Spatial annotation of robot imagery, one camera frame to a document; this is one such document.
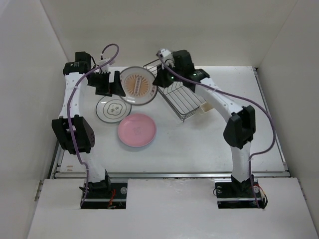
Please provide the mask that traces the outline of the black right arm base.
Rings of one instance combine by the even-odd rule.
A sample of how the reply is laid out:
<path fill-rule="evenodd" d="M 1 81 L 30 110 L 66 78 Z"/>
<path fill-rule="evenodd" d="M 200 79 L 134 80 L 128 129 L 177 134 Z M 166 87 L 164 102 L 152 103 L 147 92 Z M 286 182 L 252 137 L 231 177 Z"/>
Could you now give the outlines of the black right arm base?
<path fill-rule="evenodd" d="M 265 209 L 268 198 L 261 189 L 258 180 L 250 179 L 240 183 L 233 178 L 216 179 L 214 181 L 214 195 L 219 209 Z"/>

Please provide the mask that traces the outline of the pink plastic plate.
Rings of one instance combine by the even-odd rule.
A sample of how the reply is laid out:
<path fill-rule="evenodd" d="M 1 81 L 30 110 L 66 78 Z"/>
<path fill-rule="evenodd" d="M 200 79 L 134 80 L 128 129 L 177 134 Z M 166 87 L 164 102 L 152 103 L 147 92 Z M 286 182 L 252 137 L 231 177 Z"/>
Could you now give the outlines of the pink plastic plate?
<path fill-rule="evenodd" d="M 145 114 L 125 117 L 118 126 L 118 137 L 124 144 L 139 147 L 152 142 L 157 133 L 155 121 Z"/>

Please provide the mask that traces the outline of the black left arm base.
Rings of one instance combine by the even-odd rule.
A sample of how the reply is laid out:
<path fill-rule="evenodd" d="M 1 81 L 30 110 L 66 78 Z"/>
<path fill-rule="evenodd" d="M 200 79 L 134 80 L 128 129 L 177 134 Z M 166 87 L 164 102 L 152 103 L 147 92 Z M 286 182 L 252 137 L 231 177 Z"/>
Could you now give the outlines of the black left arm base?
<path fill-rule="evenodd" d="M 81 209 L 126 209 L 128 180 L 115 179 L 111 182 L 110 189 L 88 189 L 85 196 L 84 187 L 80 187 L 82 193 Z"/>

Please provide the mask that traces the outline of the white plate red print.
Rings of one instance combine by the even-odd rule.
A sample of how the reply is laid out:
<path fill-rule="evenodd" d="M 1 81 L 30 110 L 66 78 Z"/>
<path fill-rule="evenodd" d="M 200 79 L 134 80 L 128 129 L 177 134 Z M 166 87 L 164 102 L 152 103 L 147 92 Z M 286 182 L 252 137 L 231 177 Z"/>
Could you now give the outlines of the white plate red print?
<path fill-rule="evenodd" d="M 120 80 L 126 94 L 121 99 L 131 105 L 146 105 L 157 95 L 158 87 L 153 85 L 155 76 L 146 68 L 128 67 L 120 73 Z"/>

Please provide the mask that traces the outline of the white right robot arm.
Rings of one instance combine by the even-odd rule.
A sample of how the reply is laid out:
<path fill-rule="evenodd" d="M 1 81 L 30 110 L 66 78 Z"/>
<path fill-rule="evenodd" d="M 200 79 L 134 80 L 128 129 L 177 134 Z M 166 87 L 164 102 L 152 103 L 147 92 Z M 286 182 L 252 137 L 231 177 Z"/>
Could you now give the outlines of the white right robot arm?
<path fill-rule="evenodd" d="M 231 147 L 231 191 L 243 196 L 249 190 L 252 173 L 249 170 L 251 141 L 256 131 L 255 109 L 241 106 L 221 91 L 210 75 L 203 69 L 195 69 L 190 53 L 186 50 L 157 52 L 161 65 L 157 67 L 155 86 L 168 88 L 181 81 L 196 95 L 204 98 L 224 118 L 226 127 L 223 137 Z"/>

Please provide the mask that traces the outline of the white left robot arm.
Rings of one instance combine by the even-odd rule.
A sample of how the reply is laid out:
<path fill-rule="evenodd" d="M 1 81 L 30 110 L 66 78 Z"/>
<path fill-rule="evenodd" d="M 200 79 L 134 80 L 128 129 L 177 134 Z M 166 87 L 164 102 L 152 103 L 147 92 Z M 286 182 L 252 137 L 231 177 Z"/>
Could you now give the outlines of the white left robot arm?
<path fill-rule="evenodd" d="M 112 186 L 105 169 L 96 166 L 89 154 L 95 145 L 95 134 L 83 116 L 86 87 L 93 87 L 96 95 L 124 96 L 120 73 L 111 73 L 109 66 L 115 57 L 101 58 L 96 68 L 91 67 L 91 55 L 77 52 L 74 62 L 67 62 L 63 69 L 65 93 L 61 112 L 51 126 L 63 150 L 75 155 L 85 167 L 86 183 L 83 192 L 96 193 L 104 198 L 110 195 Z"/>

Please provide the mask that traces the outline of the blue plastic plate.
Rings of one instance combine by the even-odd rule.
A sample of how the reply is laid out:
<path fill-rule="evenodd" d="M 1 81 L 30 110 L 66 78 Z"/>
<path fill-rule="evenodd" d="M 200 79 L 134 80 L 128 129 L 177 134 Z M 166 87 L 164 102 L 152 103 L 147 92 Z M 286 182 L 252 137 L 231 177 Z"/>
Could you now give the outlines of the blue plastic plate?
<path fill-rule="evenodd" d="M 118 140 L 118 144 L 119 144 L 119 147 L 122 150 L 125 150 L 125 151 L 128 151 L 128 152 L 139 152 L 139 151 L 143 151 L 145 149 L 148 149 L 150 146 L 152 146 L 153 145 L 153 141 L 148 143 L 147 145 L 139 146 L 139 147 L 132 147 L 132 146 L 126 145 L 120 140 Z"/>

